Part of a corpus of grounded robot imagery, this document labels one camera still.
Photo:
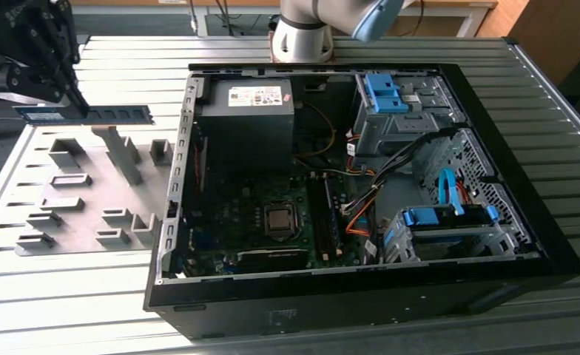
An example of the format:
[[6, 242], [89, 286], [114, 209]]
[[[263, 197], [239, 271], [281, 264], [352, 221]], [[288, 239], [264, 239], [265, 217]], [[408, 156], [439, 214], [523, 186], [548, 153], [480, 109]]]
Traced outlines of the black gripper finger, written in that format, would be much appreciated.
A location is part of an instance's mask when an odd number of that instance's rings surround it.
[[76, 107], [68, 97], [76, 84], [73, 66], [64, 64], [52, 77], [34, 67], [10, 64], [6, 84], [9, 93], [21, 97], [25, 106], [14, 109], [24, 119], [74, 119]]
[[65, 118], [82, 119], [88, 116], [89, 105], [78, 90], [73, 69], [80, 61], [73, 18], [65, 14], [49, 14], [48, 21], [52, 24], [49, 44], [54, 59], [48, 73], [52, 102], [62, 106]]

